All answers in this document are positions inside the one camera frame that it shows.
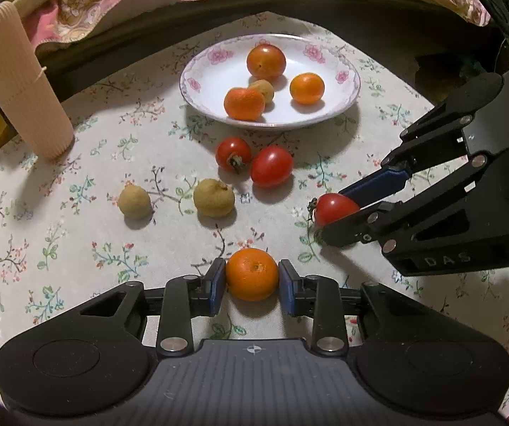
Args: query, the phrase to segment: floral tablecloth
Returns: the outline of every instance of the floral tablecloth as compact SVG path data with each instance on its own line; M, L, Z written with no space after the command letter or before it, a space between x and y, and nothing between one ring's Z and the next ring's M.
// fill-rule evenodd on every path
M338 50L357 67L356 105L319 125L279 134L245 132L187 107L178 82L191 57L221 39L250 33L309 38L312 50ZM55 163L29 152L20 139L0 150L0 346L12 336L125 280L147 287L204 273L213 258L239 248L268 249L300 275L322 274L341 286L374 279L491 335L509 351L509 269L442 277L404 278L377 244L348 250L321 246L307 220L308 201L366 176L398 145L399 132L431 105L374 59L333 33L271 13L244 18L156 53L103 79L64 103L76 140ZM271 142L294 155L291 184L252 187L248 172L219 173L217 143L239 135L261 149ZM459 165L415 175L410 197ZM233 185L236 216L198 217L191 195L199 180ZM155 213L127 225L116 206L125 185L150 191ZM153 345L158 320L144 338ZM194 337L309 337L311 320L289 318L276 298L261 303L224 299L219 316L194 319ZM358 344L353 318L350 341ZM503 403L509 413L509 391Z

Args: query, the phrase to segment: floral plate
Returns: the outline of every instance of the floral plate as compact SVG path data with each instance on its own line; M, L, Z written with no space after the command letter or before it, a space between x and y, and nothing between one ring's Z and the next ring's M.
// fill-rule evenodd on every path
M273 82L273 104L257 122L231 119L223 107L225 94L255 80L247 70L247 55L264 43L280 48L286 56L284 75ZM290 96L290 81L304 72L317 73L325 82L325 93L316 104L297 104ZM357 70L339 51L281 34L246 35L219 42L195 56L180 77L182 96L193 108L211 119L251 129L293 129L330 119L353 105L360 88Z

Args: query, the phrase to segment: fruit on plate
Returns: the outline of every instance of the fruit on plate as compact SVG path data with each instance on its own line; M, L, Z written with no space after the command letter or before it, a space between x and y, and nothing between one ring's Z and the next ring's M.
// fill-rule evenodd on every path
M231 88L223 101L225 112L232 119L256 121L264 111L264 96L249 88Z
M238 172L251 162L251 148L244 139L233 136L219 143L215 151L217 165L224 170Z
M235 194L233 189L221 181L204 179L193 191L193 203L199 214L223 217L235 207Z
M243 248L227 260L229 292L245 301L261 301L278 288L278 267L266 251Z
M280 146L262 149L251 166L251 179L259 187L274 187L282 184L292 174L294 159Z
M322 98L324 91L324 80L315 73L300 73L290 82L290 94L298 104L315 104Z
M308 205L313 213L317 227L324 227L350 214L357 213L359 205L340 193L325 193L319 199L313 199Z
M141 219L152 214L152 202L145 189L129 184L120 193L116 205L129 219Z
M258 45L247 56L247 69L255 78L271 82L284 73L286 56L274 45Z
M264 103L267 105L274 99L274 88L267 80L256 80L249 85L249 88L260 91L264 97Z

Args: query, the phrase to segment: tablecloth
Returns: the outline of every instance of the tablecloth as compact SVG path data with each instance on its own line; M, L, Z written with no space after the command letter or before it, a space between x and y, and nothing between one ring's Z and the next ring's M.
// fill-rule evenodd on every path
M178 88L191 57L221 39L287 33L338 50L357 67L356 105L319 125L277 134L219 124L186 106ZM64 103L75 143L54 163L16 138L0 150L0 347L14 335L125 280L161 287L170 278L204 273L213 258L241 248L268 249L300 275L322 274L341 286L373 279L489 334L509 351L509 268L406 278L375 243L347 250L322 246L307 203L379 168L399 132L431 105L366 54L315 25L272 13L247 17L158 52L97 82ZM270 143L294 156L294 178L279 189L252 187L248 172L218 171L214 149L238 135L255 150ZM461 160L413 176L399 197L413 196ZM203 178L221 177L236 193L236 213L200 217L192 193ZM116 206L124 186L150 191L148 224L125 224ZM352 344L359 344L353 317ZM144 342L153 345L158 320ZM276 297L246 303L226 296L215 318L193 323L201 338L307 337L309 318L283 316ZM509 391L502 406L509 413Z

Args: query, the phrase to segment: plate rim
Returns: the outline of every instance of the plate rim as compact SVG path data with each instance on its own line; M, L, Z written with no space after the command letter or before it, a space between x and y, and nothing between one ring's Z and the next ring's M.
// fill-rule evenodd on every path
M347 59L345 55L343 55L341 53L334 54L332 52L332 50L327 45L321 44L321 48L325 48L326 50L329 51L330 54L334 55L336 58L338 58L340 60L343 59L343 61L344 61L343 64L346 65L347 67L349 67L350 69L352 69L353 72L355 72L355 79L353 81L353 84L355 85L355 89L352 94L351 100L349 101L347 107L345 107L344 109L339 110L338 112L335 112L335 113L326 113L319 117L314 117L312 119L306 119L306 120L298 121L295 123L264 123L264 122L259 122L259 121L242 121L242 120L234 120L229 117L215 116L211 113L208 113L204 109L201 109L200 107L198 107L197 104L194 102L194 100L187 93L187 85L185 84L186 73L188 73L192 69L192 67L196 64L197 59L200 57L203 57L205 55L205 53L207 53L207 51L209 51L210 49L218 47L219 45L221 45L223 43L233 42L233 41L241 41L242 39L250 39L253 37L292 38L292 39L304 41L304 42L307 42L310 44L318 44L318 42L316 42L315 40L300 37L297 35L288 35L285 33L254 33L254 34L240 35L238 37L232 37L232 38L220 40L217 43L208 46L207 48L203 49L198 54L193 56L193 58L191 58L191 60L189 62L187 62L186 66L182 70L182 73L180 75L180 93L181 93L182 97L184 98L185 102L187 102L188 105L193 107L195 110L197 110L202 115L205 115L207 118L209 118L211 120L218 121L220 123L225 123L230 126L236 126L236 127L241 127L241 128L271 129L271 130L294 129L294 128L301 128L301 127L315 125L322 121L326 121L326 120L332 119L334 117L337 117L338 115L341 115L342 113L344 113L346 110L348 110L350 107L352 107L357 102L357 98L359 97L359 93L361 92L361 76L359 76L359 72L355 68L355 65L353 65L353 63L351 61L349 61L349 59Z

